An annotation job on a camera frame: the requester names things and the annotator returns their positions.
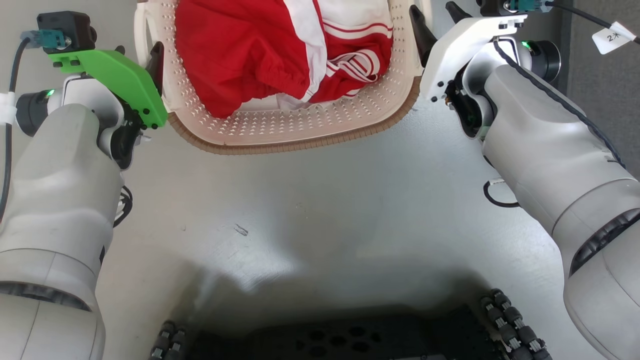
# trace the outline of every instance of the laundry basket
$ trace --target laundry basket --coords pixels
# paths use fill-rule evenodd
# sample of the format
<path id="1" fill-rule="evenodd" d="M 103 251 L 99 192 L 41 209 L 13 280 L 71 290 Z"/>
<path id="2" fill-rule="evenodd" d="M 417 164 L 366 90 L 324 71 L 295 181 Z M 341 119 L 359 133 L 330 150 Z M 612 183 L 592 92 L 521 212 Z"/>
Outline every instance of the laundry basket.
<path id="1" fill-rule="evenodd" d="M 146 65 L 150 44 L 164 44 L 163 101 L 169 123 L 189 143 L 216 154 L 262 154 L 309 149 L 386 130 L 417 100 L 422 67 L 409 17 L 413 0 L 390 0 L 394 46 L 388 72 L 352 99 L 305 110 L 241 108 L 227 119 L 209 114 L 191 86 L 175 49 L 175 9 L 179 0 L 138 3 L 135 41 Z"/>

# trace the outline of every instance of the red clothing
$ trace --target red clothing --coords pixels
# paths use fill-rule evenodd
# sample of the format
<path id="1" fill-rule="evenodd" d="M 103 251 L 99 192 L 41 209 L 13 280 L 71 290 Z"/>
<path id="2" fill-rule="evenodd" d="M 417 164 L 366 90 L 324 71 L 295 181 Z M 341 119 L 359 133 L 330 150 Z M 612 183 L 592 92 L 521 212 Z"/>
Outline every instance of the red clothing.
<path id="1" fill-rule="evenodd" d="M 219 118 L 278 93 L 302 103 L 354 96 L 391 57 L 390 20 L 323 22 L 318 0 L 180 0 L 175 25 L 189 80 Z"/>

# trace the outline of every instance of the robotic arm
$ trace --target robotic arm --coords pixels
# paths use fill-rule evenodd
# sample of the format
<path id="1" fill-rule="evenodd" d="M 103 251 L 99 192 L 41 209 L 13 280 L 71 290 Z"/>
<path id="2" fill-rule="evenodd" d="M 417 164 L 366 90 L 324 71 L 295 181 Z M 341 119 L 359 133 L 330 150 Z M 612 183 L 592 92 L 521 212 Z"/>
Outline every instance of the robotic arm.
<path id="1" fill-rule="evenodd" d="M 531 71 L 543 50 L 523 52 L 508 37 L 526 15 L 459 18 L 430 51 L 423 94 L 444 98 L 482 142 L 518 200 L 502 205 L 522 207 L 557 243 L 564 302 L 582 335 L 608 359 L 637 359 L 640 183 L 582 110 L 543 80 L 555 66 Z"/>
<path id="2" fill-rule="evenodd" d="M 95 286 L 117 224 L 121 171 L 142 131 L 167 116 L 162 44 L 145 70 L 123 49 L 95 50 L 85 14 L 40 14 L 38 25 L 24 43 L 80 74 L 17 102 L 17 123 L 33 139 L 0 223 L 0 357 L 99 360 L 105 328 Z"/>

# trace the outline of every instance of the white label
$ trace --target white label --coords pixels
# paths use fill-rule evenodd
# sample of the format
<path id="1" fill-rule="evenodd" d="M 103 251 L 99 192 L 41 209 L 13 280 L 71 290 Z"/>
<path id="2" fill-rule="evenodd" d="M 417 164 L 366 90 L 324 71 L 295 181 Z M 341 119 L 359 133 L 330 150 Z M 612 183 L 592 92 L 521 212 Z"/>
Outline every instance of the white label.
<path id="1" fill-rule="evenodd" d="M 593 42 L 596 43 L 600 54 L 609 54 L 611 51 L 631 42 L 636 38 L 629 30 L 614 22 L 611 29 L 603 29 L 592 36 Z"/>

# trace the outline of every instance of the basket handle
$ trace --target basket handle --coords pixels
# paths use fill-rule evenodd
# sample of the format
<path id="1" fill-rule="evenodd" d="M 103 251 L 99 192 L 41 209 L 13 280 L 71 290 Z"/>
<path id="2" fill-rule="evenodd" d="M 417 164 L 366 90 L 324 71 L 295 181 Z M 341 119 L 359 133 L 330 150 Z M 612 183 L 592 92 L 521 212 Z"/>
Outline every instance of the basket handle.
<path id="1" fill-rule="evenodd" d="M 138 65 L 146 67 L 151 59 L 150 46 L 147 41 L 147 28 L 151 35 L 152 45 L 159 41 L 160 35 L 157 30 L 156 19 L 159 18 L 162 9 L 159 3 L 138 3 L 133 20 L 134 42 L 136 44 L 136 55 Z M 162 100 L 168 112 L 176 109 L 173 106 L 175 96 L 172 85 L 168 83 L 166 64 L 163 69 L 163 93 Z"/>
<path id="2" fill-rule="evenodd" d="M 158 4 L 138 3 L 136 13 L 133 18 L 134 41 L 136 42 L 136 54 L 138 55 L 138 65 L 145 67 L 149 62 L 149 44 L 147 42 L 147 26 L 151 34 L 151 41 L 155 44 L 158 41 L 154 12 L 157 12 Z"/>

